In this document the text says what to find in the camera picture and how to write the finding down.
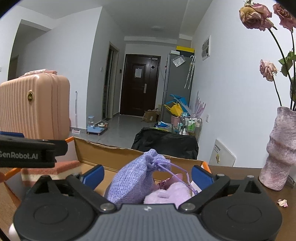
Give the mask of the pink scouring sponge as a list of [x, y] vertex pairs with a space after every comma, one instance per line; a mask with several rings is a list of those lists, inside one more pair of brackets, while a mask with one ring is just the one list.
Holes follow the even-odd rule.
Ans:
[[79, 161], [56, 162], [53, 168], [22, 168], [22, 182], [27, 187], [32, 187], [41, 176], [50, 176], [52, 180], [63, 180], [69, 175], [82, 174]]

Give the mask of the lilac fluffy towel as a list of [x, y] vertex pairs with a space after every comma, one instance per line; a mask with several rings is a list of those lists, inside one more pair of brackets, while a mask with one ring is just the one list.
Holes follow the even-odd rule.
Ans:
[[176, 209], [192, 197], [192, 192], [182, 182], [173, 183], [167, 190], [159, 189], [144, 199], [144, 204], [174, 204]]

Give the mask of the lavender drawstring pouch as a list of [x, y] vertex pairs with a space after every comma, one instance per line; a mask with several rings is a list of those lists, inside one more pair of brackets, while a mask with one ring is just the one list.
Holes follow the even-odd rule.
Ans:
[[185, 169], [151, 149], [118, 171], [107, 187], [104, 197], [117, 206], [144, 204], [145, 197], [156, 191], [154, 186], [157, 183], [175, 174], [183, 175], [181, 182], [191, 190], [192, 197], [199, 193], [192, 186]]

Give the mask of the pink satin scrunchie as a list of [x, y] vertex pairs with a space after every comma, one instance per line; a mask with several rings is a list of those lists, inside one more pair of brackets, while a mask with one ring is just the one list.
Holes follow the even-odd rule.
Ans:
[[155, 187], [155, 190], [159, 190], [159, 189], [167, 190], [172, 184], [181, 182], [182, 180], [183, 180], [182, 174], [175, 174], [172, 177], [157, 183], [154, 187]]

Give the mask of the white board with label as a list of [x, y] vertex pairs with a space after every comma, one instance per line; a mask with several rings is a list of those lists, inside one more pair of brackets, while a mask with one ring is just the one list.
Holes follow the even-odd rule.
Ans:
[[233, 167], [236, 157], [220, 142], [215, 140], [212, 154], [210, 157], [210, 166], [226, 166]]

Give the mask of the pink ribbed small suitcase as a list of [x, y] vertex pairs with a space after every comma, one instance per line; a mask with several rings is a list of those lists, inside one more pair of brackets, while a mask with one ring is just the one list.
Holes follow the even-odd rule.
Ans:
[[1, 83], [1, 131], [64, 140], [70, 132], [70, 82], [54, 71], [27, 73]]

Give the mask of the pet water feeder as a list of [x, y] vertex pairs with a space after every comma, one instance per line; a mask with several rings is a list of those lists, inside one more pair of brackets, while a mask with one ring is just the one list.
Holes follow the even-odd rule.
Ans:
[[87, 134], [101, 135], [108, 129], [108, 122], [102, 120], [98, 123], [95, 123], [94, 116], [88, 116], [88, 125], [87, 125]]

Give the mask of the fallen rose petal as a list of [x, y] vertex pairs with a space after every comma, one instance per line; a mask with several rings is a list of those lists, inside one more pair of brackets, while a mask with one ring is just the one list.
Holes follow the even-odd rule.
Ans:
[[286, 199], [279, 199], [277, 201], [277, 204], [280, 206], [280, 207], [288, 207], [288, 203], [287, 203], [287, 200]]

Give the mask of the pink ceramic vase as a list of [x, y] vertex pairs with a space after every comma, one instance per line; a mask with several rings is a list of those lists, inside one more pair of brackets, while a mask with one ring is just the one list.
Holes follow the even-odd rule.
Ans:
[[283, 189], [292, 166], [295, 166], [295, 112], [286, 107], [277, 109], [274, 127], [266, 146], [268, 157], [259, 181], [267, 188]]

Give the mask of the brown cardboard box on floor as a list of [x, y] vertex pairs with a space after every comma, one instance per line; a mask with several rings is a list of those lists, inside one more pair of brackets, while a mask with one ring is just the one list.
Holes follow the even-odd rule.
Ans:
[[158, 118], [159, 118], [159, 111], [147, 110], [144, 112], [142, 121], [145, 121], [146, 123], [156, 123], [158, 121]]

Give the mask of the dark brown entrance door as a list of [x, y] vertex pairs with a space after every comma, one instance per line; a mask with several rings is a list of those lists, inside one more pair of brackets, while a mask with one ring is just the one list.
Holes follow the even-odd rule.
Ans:
[[160, 63], [160, 56], [126, 54], [120, 114], [142, 117], [155, 108]]

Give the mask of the grey refrigerator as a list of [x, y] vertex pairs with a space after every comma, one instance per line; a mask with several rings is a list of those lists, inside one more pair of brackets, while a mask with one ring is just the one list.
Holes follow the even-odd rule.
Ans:
[[194, 53], [186, 51], [179, 51], [178, 54], [177, 51], [170, 51], [168, 54], [160, 115], [160, 120], [165, 123], [171, 122], [171, 113], [164, 106], [165, 104], [169, 107], [173, 105], [172, 103], [168, 104], [168, 102], [174, 100], [171, 94], [184, 97], [186, 102], [189, 103], [192, 84], [189, 79], [187, 80], [187, 76], [193, 59], [192, 56], [194, 56]]

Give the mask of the yellow box on refrigerator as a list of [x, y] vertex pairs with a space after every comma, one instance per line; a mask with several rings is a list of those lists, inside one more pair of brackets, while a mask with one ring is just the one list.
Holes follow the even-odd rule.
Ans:
[[188, 53], [194, 53], [195, 49], [189, 48], [189, 47], [184, 47], [184, 46], [176, 46], [176, 50], [179, 52], [188, 52]]

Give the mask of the dried pink roses bouquet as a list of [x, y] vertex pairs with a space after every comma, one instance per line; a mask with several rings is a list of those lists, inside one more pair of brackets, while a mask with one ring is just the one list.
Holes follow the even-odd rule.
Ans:
[[[287, 80], [289, 87], [288, 109], [295, 111], [295, 16], [280, 3], [274, 3], [271, 8], [255, 1], [244, 1], [239, 9], [239, 19], [248, 30], [259, 30], [270, 34], [273, 41], [272, 51], [279, 54], [278, 60], [264, 60], [259, 62], [262, 77], [273, 83], [280, 106], [284, 106], [276, 84], [276, 78], [281, 75]], [[281, 47], [276, 31], [281, 28], [288, 37], [288, 47]]]

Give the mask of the white wall panel box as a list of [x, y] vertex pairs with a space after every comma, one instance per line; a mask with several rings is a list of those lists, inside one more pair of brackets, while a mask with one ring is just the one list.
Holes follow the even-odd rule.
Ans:
[[202, 45], [201, 56], [203, 61], [208, 57], [210, 57], [210, 52], [211, 52], [211, 36], [209, 36]]

